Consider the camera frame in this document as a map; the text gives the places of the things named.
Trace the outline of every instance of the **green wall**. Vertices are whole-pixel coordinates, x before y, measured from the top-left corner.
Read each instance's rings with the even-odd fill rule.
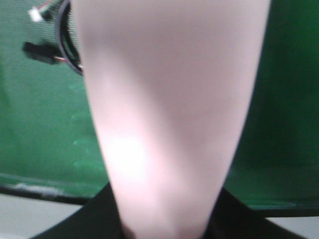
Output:
[[[54,41],[38,0],[0,6],[0,186],[92,197],[108,181],[83,79],[25,58]],[[319,1],[274,0],[256,88],[226,188],[255,209],[319,208]]]

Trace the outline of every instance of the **black cable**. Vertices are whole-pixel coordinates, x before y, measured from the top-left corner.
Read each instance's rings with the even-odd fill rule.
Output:
[[[59,50],[65,59],[66,63],[78,74],[82,75],[82,69],[80,68],[78,61],[75,60],[68,52],[74,51],[74,46],[71,43],[71,37],[67,29],[68,15],[71,9],[70,0],[64,0],[56,18],[55,24],[55,36],[59,47]]]

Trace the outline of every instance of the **green background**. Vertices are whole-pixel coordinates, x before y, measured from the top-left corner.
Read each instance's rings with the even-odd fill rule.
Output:
[[[0,186],[90,198],[107,182],[82,77],[27,59],[54,40],[38,0],[0,3]],[[319,208],[319,1],[274,0],[226,188],[254,209]]]

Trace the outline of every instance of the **wire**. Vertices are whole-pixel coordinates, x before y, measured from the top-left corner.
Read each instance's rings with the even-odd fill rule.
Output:
[[[70,12],[70,0],[64,0],[61,4],[59,12],[56,18],[55,24],[55,36],[56,41],[59,47],[59,50],[62,54],[62,57],[65,59],[65,62],[78,74],[82,75],[82,68],[79,65],[78,61],[69,54],[68,50],[72,52],[73,55],[78,55],[69,35],[67,29],[68,15]]]
[[[43,4],[38,6],[37,8],[39,9],[39,11],[41,13],[43,13],[43,12],[47,11],[50,7],[55,5],[58,1],[60,1],[60,0],[47,0],[46,2],[44,2]]]
[[[59,62],[66,62],[66,60],[63,57],[60,56],[53,56],[53,58]]]

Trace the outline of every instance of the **black connector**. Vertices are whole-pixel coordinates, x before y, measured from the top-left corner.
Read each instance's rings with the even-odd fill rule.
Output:
[[[25,42],[23,51],[28,58],[41,61],[47,64],[56,62],[55,56],[58,53],[57,49],[49,45],[36,45],[31,42]]]

